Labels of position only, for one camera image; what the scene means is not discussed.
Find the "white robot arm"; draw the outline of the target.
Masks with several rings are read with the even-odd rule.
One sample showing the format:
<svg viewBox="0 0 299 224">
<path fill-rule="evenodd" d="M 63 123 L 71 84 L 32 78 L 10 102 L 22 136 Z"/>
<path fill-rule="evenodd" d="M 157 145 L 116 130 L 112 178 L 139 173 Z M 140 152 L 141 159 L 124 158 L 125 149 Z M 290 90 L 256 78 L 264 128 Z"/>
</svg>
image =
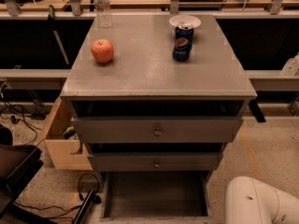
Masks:
<svg viewBox="0 0 299 224">
<path fill-rule="evenodd" d="M 230 181 L 225 224 L 299 224 L 299 199 L 248 176 Z"/>
</svg>

